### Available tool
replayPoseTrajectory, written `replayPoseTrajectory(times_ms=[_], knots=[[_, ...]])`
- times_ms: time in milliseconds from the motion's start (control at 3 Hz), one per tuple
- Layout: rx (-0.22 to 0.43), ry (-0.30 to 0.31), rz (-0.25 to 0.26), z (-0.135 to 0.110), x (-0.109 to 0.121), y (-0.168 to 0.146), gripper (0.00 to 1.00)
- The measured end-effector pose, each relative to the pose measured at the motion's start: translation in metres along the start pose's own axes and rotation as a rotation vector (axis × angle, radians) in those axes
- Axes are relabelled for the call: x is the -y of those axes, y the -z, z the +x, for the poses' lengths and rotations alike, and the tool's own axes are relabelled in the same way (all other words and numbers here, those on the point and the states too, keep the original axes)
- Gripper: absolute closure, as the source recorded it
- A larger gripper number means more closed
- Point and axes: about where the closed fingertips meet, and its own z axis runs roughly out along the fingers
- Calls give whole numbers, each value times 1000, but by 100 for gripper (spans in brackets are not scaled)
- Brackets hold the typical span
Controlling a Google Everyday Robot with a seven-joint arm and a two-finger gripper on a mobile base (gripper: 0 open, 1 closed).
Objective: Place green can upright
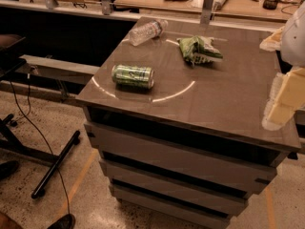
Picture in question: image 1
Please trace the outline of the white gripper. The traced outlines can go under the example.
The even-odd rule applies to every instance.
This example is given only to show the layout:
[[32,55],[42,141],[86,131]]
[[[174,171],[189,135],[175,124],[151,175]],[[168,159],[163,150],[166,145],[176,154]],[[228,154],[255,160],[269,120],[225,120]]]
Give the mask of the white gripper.
[[295,112],[305,105],[305,2],[281,27],[265,38],[259,45],[267,52],[281,49],[282,60],[298,67],[287,73],[277,73],[270,89],[262,127],[277,131],[284,127]]

